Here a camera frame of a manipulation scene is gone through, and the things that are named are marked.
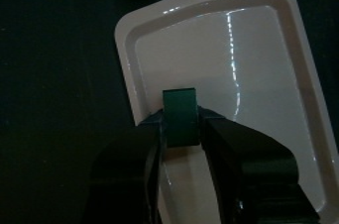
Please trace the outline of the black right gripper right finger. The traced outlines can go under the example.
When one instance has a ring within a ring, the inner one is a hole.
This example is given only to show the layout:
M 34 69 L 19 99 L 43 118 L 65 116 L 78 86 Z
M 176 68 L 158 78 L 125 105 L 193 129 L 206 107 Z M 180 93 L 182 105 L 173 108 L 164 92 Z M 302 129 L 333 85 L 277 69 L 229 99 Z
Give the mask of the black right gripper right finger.
M 290 150 L 209 109 L 198 124 L 221 224 L 320 224 Z

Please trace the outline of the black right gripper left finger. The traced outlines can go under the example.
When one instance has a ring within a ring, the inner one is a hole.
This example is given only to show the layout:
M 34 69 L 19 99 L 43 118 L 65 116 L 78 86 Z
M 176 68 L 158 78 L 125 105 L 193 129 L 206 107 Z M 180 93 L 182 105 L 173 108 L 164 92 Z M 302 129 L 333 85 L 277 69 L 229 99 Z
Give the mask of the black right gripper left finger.
M 158 110 L 98 153 L 90 167 L 81 224 L 162 224 L 157 199 L 164 149 Z

